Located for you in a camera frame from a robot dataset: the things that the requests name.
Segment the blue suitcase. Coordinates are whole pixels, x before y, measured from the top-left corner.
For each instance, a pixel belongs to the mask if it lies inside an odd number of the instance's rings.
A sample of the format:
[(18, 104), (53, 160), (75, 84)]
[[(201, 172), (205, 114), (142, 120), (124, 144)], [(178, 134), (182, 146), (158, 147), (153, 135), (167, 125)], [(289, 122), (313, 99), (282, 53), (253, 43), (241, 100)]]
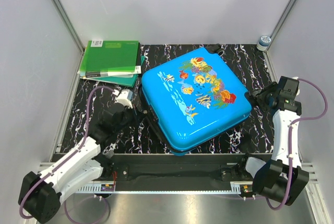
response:
[(246, 120), (252, 111), (245, 85), (219, 56), (201, 47), (146, 71), (141, 103), (171, 153), (184, 155)]

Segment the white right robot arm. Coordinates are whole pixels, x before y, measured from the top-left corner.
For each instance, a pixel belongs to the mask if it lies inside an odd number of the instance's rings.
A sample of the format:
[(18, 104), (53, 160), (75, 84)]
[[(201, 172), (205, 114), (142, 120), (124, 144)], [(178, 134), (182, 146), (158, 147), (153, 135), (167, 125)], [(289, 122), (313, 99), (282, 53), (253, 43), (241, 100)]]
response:
[(267, 199), (290, 206), (309, 181), (302, 170), (298, 151), (298, 126), (302, 114), (296, 101), (297, 79), (282, 76), (250, 98), (254, 105), (269, 112), (274, 125), (274, 146), (270, 160), (249, 156), (237, 167), (242, 180), (253, 178), (253, 192)]

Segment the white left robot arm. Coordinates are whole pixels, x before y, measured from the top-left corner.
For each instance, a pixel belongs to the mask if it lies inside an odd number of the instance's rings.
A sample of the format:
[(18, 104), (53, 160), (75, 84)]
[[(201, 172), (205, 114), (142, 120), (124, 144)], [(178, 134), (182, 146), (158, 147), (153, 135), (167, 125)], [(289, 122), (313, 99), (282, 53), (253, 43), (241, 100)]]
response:
[(104, 151), (124, 128), (138, 127), (143, 116), (133, 106), (116, 103), (87, 128), (83, 139), (60, 160), (39, 173), (26, 174), (18, 198), (21, 217), (46, 223), (81, 187), (114, 176), (112, 155)]

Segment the blue capped bottle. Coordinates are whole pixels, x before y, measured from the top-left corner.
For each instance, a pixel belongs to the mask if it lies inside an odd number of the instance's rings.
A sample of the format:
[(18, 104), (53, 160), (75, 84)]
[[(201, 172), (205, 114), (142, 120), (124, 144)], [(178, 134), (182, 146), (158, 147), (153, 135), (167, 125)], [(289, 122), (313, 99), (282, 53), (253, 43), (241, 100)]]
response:
[(260, 51), (266, 51), (268, 46), (271, 44), (270, 36), (261, 36), (257, 43), (257, 49)]

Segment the green plastic folder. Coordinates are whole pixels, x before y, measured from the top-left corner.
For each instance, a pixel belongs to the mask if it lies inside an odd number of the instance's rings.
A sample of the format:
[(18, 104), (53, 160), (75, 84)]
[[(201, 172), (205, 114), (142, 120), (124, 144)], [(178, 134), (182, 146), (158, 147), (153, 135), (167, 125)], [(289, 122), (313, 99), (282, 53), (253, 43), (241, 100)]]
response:
[(139, 54), (138, 41), (90, 40), (80, 72), (133, 72)]

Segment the aluminium frame rail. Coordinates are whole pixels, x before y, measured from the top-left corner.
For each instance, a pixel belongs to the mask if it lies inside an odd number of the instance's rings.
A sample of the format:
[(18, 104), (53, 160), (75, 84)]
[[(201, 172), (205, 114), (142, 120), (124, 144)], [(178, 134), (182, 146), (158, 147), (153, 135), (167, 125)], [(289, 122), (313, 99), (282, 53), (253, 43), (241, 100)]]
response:
[(83, 55), (85, 47), (76, 31), (76, 29), (73, 26), (73, 23), (70, 20), (70, 17), (68, 16), (61, 0), (51, 0), (55, 9), (57, 10), (61, 20), (63, 21), (68, 33), (70, 34), (71, 38), (73, 39), (77, 49), (79, 52)]

